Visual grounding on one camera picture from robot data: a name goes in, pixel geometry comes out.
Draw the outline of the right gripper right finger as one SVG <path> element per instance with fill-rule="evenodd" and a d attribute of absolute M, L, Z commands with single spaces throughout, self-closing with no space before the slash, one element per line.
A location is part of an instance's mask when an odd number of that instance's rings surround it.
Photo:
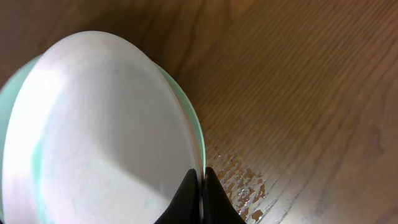
<path fill-rule="evenodd" d="M 203 213 L 206 224 L 246 224 L 230 203 L 211 167 L 205 169 Z"/>

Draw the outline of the white plate green stain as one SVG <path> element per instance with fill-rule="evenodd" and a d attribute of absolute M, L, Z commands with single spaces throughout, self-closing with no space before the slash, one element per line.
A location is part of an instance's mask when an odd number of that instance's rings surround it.
<path fill-rule="evenodd" d="M 188 170 L 201 190 L 193 126 L 135 45 L 86 31 L 38 58 L 9 120 L 2 223 L 154 223 Z"/>

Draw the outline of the pale green plate front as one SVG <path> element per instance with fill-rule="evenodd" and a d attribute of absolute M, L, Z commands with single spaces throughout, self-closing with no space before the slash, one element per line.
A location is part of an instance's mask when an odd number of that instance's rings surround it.
<path fill-rule="evenodd" d="M 6 141 L 6 134 L 9 129 L 9 120 L 13 111 L 14 103 L 19 94 L 21 86 L 38 60 L 39 58 L 36 57 L 18 69 L 18 71 L 13 74 L 13 76 L 1 89 L 1 163 L 4 162 L 4 144 Z M 199 171 L 203 172 L 206 166 L 206 153 L 203 132 L 201 130 L 198 116 L 193 109 L 193 106 L 187 95 L 181 89 L 178 83 L 162 67 L 159 67 L 158 69 L 167 80 L 170 87 L 173 89 L 175 96 L 178 98 L 181 104 L 181 107 L 188 116 L 189 122 L 193 126 L 193 130 L 195 131 L 195 140 L 200 150 L 198 157 L 200 158 L 201 168 Z"/>

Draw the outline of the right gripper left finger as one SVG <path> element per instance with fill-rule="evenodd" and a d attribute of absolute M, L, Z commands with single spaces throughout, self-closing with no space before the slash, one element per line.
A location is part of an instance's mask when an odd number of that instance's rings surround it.
<path fill-rule="evenodd" d="M 200 224 L 200 191 L 195 169 L 183 178 L 176 194 L 155 224 Z"/>

